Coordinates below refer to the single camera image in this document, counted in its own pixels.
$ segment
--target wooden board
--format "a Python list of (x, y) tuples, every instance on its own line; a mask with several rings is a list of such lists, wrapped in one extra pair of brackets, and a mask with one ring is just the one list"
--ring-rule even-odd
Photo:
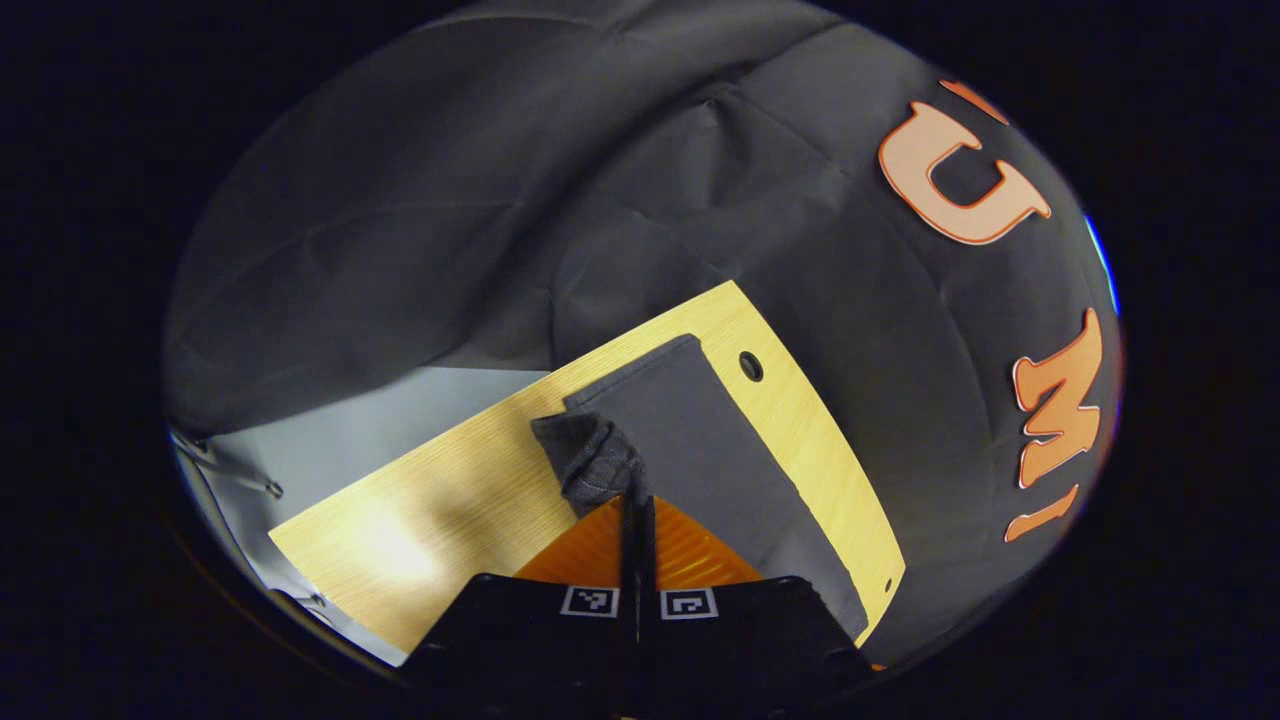
[[(879, 623), (905, 568), (888, 519), (813, 386), (727, 282), (570, 363), (271, 530), (343, 612), (411, 652), (476, 573), (509, 575), (576, 521), (534, 418), (657, 346), (698, 336), (721, 382), (795, 483)], [(754, 354), (751, 382), (739, 356)]]

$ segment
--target gray fabric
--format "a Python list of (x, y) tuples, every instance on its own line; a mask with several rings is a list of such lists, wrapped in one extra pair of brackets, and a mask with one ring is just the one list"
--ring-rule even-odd
[[(762, 575), (800, 575), (850, 635), (867, 628), (849, 570), (696, 337), (653, 350), (571, 395), (564, 406), (563, 415), (532, 427), (571, 502), (590, 492), (604, 502), (639, 468), (648, 492), (691, 515)], [(643, 465), (626, 461), (617, 447), (600, 452), (611, 438), (630, 439)], [(600, 469), (584, 471), (591, 459)], [(576, 486), (582, 478), (596, 487)]]

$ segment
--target table surface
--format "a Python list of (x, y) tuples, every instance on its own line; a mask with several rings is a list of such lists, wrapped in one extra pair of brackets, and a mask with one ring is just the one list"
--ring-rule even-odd
[[(732, 281), (564, 365), (270, 532), (324, 596), (411, 652), (476, 573), (513, 574), (577, 519), (529, 421), (685, 333), (826, 532), (867, 610), (861, 646), (905, 564), (867, 475), (813, 386)], [(764, 379), (750, 380), (750, 351)]]

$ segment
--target light wood surface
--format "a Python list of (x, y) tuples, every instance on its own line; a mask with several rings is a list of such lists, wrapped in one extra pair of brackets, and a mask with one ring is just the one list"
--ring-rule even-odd
[[(453, 427), (275, 528), (271, 539), (343, 612), (411, 652), (472, 575), (513, 574), (576, 521), (529, 421), (564, 411), (566, 396), (685, 333), (701, 340), (849, 569), (869, 621), (860, 646), (897, 591), (902, 555), (840, 428), (733, 282)], [(759, 359), (762, 382), (742, 373), (742, 351)]]

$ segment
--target dark gray cloth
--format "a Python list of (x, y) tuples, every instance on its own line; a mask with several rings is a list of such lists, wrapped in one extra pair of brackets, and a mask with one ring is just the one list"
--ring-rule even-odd
[(641, 477), (648, 492), (701, 523), (762, 575), (813, 583), (851, 637), (867, 628), (849, 570), (696, 337), (672, 340), (564, 406), (532, 428), (575, 510)]

